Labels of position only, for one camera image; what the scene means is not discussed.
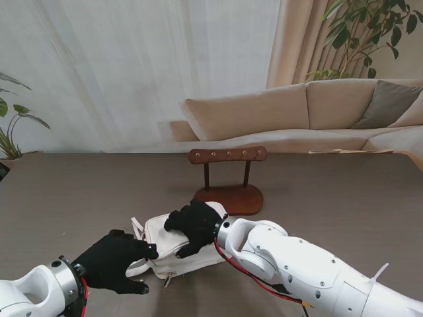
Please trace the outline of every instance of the wall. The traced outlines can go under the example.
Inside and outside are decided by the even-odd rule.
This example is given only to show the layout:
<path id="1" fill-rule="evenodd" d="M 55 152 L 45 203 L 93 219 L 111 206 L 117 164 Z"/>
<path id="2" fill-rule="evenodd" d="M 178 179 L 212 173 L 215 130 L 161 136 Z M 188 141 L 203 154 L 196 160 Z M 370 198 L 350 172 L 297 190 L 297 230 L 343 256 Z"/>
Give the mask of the wall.
<path id="1" fill-rule="evenodd" d="M 23 151 L 115 151 L 171 140 L 185 98 L 265 87 L 280 0 L 0 0 L 0 81 Z M 13 112 L 0 119 L 6 127 Z"/>
<path id="2" fill-rule="evenodd" d="M 412 10 L 423 13 L 423 0 L 406 0 Z M 394 59 L 390 48 L 375 52 L 372 67 L 379 79 L 417 79 L 423 78 L 423 24 L 418 23 L 416 30 L 408 35 L 406 23 L 402 25 L 403 36 L 397 45 L 399 57 Z M 380 43 L 391 42 L 391 35 L 380 39 Z"/>

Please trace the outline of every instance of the curtain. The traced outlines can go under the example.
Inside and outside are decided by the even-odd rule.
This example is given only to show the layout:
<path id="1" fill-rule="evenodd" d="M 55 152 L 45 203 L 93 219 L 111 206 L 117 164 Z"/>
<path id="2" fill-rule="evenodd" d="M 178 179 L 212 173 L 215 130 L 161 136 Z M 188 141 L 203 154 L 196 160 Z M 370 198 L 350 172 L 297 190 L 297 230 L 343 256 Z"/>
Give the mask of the curtain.
<path id="1" fill-rule="evenodd" d="M 185 98 L 264 89 L 279 0 L 0 0 L 0 81 L 23 151 L 113 151 L 172 139 Z M 6 127 L 13 115 L 0 118 Z"/>
<path id="2" fill-rule="evenodd" d="M 342 14 L 322 21 L 334 0 L 281 0 L 266 88 L 304 83 L 311 71 L 337 68 L 343 50 L 324 45 L 329 24 Z M 348 67 L 361 77 L 362 62 Z"/>

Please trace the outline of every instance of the plant pot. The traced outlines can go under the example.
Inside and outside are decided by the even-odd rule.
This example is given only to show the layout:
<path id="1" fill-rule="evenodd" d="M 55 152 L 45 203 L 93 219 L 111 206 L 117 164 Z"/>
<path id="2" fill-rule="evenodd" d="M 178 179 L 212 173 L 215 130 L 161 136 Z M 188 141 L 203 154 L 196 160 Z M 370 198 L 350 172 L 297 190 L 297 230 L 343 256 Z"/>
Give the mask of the plant pot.
<path id="1" fill-rule="evenodd" d="M 31 151 L 31 152 L 24 153 L 23 155 L 36 154 L 36 153 L 42 153 L 42 151 Z M 22 157 L 16 158 L 15 160 L 8 160 L 7 158 L 6 159 L 0 158 L 0 163 L 4 164 L 7 167 L 9 167 L 10 169 L 12 169 L 21 158 Z"/>

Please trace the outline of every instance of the wooden base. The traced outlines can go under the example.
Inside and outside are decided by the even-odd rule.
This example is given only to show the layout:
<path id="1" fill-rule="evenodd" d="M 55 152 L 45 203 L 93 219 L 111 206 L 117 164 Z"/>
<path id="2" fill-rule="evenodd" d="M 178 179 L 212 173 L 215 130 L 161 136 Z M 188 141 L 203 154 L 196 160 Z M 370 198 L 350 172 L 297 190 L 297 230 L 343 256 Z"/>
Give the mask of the wooden base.
<path id="1" fill-rule="evenodd" d="M 199 189 L 194 199 L 221 203 L 230 216 L 255 215 L 263 207 L 263 194 L 253 186 L 234 185 Z"/>

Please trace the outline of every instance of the black glove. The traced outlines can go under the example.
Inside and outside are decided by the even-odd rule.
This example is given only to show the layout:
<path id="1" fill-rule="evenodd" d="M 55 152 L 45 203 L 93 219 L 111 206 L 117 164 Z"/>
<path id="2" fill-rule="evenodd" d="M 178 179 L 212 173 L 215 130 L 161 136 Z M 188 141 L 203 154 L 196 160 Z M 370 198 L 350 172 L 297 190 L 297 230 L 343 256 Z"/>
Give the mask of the black glove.
<path id="1" fill-rule="evenodd" d="M 72 265 L 81 264 L 85 268 L 83 277 L 89 287 L 110 289 L 118 294 L 147 294 L 147 284 L 128 279 L 125 272 L 132 262 L 158 257 L 155 244 L 134 240 L 132 234 L 123 230 L 111 230 Z"/>
<path id="2" fill-rule="evenodd" d="M 190 243 L 176 253 L 178 258 L 186 258 L 198 253 L 203 246 L 213 243 L 213 231 L 216 224 L 221 222 L 220 215 L 207 203 L 192 200 L 191 206 L 187 205 L 169 215 L 165 230 L 179 230 L 186 235 Z"/>

